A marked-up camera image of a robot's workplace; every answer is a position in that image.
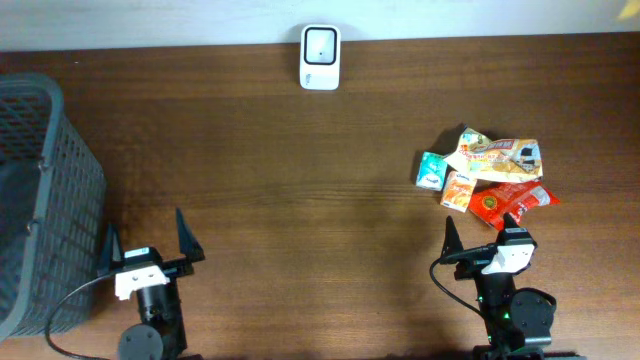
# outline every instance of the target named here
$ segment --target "pile of snack packets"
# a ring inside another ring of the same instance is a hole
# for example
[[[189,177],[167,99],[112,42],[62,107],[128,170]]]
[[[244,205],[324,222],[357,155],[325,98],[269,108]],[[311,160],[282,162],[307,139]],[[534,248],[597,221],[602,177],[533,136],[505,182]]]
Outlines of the pile of snack packets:
[[[446,177],[447,167],[453,171]],[[466,128],[456,150],[446,156],[425,152],[416,185],[441,191],[441,205],[465,212],[467,208],[498,230],[505,213],[520,223],[522,214],[536,206],[560,201],[540,182],[542,159],[533,139],[491,141]],[[473,193],[477,180],[496,182]]]

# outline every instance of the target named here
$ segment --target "white background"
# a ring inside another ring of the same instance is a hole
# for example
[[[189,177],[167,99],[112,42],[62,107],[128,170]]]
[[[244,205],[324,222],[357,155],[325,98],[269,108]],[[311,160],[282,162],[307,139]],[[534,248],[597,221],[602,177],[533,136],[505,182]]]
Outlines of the white background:
[[[299,41],[302,24],[343,40],[640,30],[625,0],[0,0],[0,50]]]

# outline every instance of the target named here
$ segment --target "red snack bag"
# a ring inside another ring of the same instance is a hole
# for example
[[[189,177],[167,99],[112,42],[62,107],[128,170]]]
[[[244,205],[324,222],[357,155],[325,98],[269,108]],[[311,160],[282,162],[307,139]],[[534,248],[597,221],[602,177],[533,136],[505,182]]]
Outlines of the red snack bag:
[[[471,196],[469,210],[487,224],[498,230],[504,228],[505,213],[511,214],[520,224],[520,218],[527,210],[536,206],[559,204],[551,191],[539,180],[526,183],[501,183],[496,187],[480,191]]]

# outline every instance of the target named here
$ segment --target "plastic crate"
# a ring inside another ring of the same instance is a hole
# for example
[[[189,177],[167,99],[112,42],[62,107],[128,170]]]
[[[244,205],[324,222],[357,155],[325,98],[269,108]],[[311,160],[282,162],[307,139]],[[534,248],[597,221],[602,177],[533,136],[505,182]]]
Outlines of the plastic crate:
[[[44,75],[0,76],[3,173],[13,175],[0,183],[0,342],[42,333],[53,306],[96,274],[105,177]],[[52,332],[87,319],[91,301],[70,299]]]

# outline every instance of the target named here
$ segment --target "black cable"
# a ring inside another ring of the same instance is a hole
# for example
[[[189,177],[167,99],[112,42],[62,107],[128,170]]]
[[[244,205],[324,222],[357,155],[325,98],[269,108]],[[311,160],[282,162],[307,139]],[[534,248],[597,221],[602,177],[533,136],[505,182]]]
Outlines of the black cable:
[[[80,360],[109,360],[109,359],[105,359],[105,358],[101,358],[101,357],[92,357],[92,356],[74,354],[74,353],[66,351],[66,350],[62,349],[61,347],[59,347],[58,345],[54,344],[53,341],[51,340],[51,323],[53,322],[53,317],[56,315],[58,310],[60,310],[62,305],[64,305],[64,303],[66,303],[67,300],[69,300],[70,297],[72,297],[76,293],[84,290],[85,288],[87,288],[89,286],[92,286],[92,285],[97,284],[97,283],[99,283],[99,282],[101,282],[103,280],[107,280],[107,279],[115,276],[119,272],[120,272],[119,270],[118,271],[111,271],[111,272],[108,272],[108,273],[106,273],[106,274],[104,274],[102,276],[98,276],[97,278],[78,286],[75,290],[73,290],[72,292],[68,293],[65,297],[63,297],[62,300],[58,301],[58,303],[56,304],[55,308],[53,308],[53,311],[51,312],[51,314],[49,314],[49,317],[47,318],[47,322],[45,323],[45,326],[44,326],[44,338],[45,338],[45,340],[47,340],[47,344],[49,345],[49,347],[51,347],[53,350],[55,350],[59,354],[62,354],[62,355],[67,356],[67,357],[70,357],[72,359],[80,359]]]
[[[436,284],[436,286],[442,290],[442,292],[444,292],[445,294],[449,295],[450,298],[452,298],[453,300],[459,302],[462,306],[466,307],[467,309],[473,311],[474,313],[480,315],[480,317],[490,323],[491,321],[489,320],[489,318],[483,314],[480,310],[478,310],[477,308],[475,308],[474,306],[472,306],[471,304],[469,304],[468,302],[460,299],[459,297],[455,296],[451,291],[447,290],[446,287],[444,287],[442,284],[440,284],[440,282],[436,279],[436,276],[433,273],[433,269],[436,267],[436,265],[438,265],[440,263],[440,260],[442,258],[437,259],[436,261],[433,262],[433,264],[431,264],[431,267],[429,268],[429,275],[431,276],[431,280],[433,280],[433,283]]]

